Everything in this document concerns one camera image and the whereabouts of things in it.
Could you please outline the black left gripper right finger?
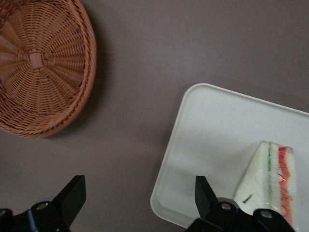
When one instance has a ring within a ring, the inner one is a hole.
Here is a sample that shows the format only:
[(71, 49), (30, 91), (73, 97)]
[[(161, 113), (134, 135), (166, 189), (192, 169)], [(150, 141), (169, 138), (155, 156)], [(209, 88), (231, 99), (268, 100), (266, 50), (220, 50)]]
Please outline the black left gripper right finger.
[(258, 208), (249, 215), (232, 199), (217, 198), (206, 177), (196, 176), (195, 203), (200, 217), (187, 232), (293, 232), (278, 212)]

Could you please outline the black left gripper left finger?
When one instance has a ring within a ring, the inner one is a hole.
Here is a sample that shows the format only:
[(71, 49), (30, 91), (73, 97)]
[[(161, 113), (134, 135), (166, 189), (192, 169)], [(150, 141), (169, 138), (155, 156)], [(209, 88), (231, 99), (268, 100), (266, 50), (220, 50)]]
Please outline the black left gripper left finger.
[(85, 176), (76, 175), (51, 201), (41, 201), (14, 215), (0, 210), (2, 232), (69, 232), (86, 201)]

